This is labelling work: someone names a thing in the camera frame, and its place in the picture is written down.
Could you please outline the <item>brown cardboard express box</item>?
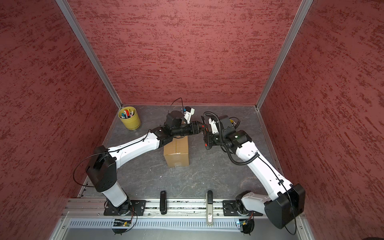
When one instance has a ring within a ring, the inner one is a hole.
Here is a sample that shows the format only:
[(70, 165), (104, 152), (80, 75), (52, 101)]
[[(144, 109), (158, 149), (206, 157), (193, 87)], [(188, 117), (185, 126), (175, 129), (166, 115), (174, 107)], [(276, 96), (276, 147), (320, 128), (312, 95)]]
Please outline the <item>brown cardboard express box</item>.
[(189, 166), (188, 137), (174, 138), (172, 142), (164, 146), (164, 158), (169, 168)]

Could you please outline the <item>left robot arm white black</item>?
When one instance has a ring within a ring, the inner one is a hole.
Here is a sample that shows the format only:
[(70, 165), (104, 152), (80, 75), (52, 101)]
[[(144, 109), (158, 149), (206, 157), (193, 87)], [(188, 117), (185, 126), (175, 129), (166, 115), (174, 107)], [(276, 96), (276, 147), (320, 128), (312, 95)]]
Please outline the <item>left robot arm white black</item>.
[(90, 156), (86, 173), (97, 192), (102, 193), (110, 204), (119, 208), (129, 203), (129, 198), (117, 181), (117, 170), (134, 158), (157, 150), (172, 142), (175, 137), (197, 135), (206, 124), (192, 121), (179, 128), (160, 126), (131, 142), (107, 149), (100, 146)]

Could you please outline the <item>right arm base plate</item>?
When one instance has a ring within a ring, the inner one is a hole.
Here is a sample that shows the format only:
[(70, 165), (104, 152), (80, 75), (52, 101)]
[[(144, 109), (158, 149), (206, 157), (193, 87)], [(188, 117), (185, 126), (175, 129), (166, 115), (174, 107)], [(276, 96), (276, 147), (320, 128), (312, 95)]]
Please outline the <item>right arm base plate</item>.
[(253, 213), (256, 217), (265, 215), (264, 207), (260, 201), (224, 200), (223, 212), (226, 217), (250, 217)]

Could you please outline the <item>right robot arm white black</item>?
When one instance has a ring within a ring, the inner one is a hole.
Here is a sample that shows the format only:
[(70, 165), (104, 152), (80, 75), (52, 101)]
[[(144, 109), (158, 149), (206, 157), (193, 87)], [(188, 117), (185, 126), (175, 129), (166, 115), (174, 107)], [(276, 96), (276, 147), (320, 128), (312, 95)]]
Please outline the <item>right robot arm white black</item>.
[(209, 118), (204, 130), (207, 149), (220, 146), (230, 161), (237, 166), (247, 166), (259, 179), (266, 195), (246, 192), (239, 195), (240, 210), (265, 214), (278, 229), (286, 226), (304, 211), (306, 191), (300, 184), (292, 184), (262, 155), (252, 138), (237, 130), (231, 120)]

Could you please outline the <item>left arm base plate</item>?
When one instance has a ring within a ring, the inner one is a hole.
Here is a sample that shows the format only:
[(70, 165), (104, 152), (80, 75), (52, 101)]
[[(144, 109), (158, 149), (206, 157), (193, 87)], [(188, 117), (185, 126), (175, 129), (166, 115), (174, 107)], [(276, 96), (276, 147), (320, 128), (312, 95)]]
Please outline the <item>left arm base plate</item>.
[(105, 202), (104, 216), (112, 217), (128, 217), (128, 216), (143, 216), (146, 208), (146, 200), (127, 200), (119, 207), (115, 207), (109, 200)]

